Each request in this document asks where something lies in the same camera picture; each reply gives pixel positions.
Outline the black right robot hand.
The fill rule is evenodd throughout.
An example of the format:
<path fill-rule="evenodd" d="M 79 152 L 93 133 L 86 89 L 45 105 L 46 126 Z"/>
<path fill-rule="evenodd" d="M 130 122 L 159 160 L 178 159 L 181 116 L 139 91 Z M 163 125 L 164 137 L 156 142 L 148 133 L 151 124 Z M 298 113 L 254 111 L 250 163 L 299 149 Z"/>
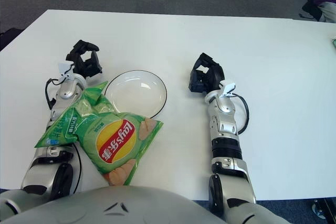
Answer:
<path fill-rule="evenodd" d="M 203 52 L 191 70 L 188 88 L 191 92 L 210 93 L 219 90 L 219 84 L 224 79 L 222 67 Z"/>

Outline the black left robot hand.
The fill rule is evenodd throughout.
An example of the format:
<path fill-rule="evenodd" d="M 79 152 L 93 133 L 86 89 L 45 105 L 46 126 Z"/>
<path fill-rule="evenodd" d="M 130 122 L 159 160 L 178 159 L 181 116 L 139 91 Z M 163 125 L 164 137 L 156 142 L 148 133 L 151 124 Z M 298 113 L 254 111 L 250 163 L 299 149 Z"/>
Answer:
<path fill-rule="evenodd" d="M 82 59 L 82 55 L 87 51 L 91 52 L 90 58 L 87 60 Z M 99 47 L 79 40 L 74 46 L 71 52 L 66 56 L 67 61 L 73 62 L 73 73 L 86 77 L 93 77 L 99 73 L 102 73 L 102 67 L 100 66 L 97 52 Z"/>

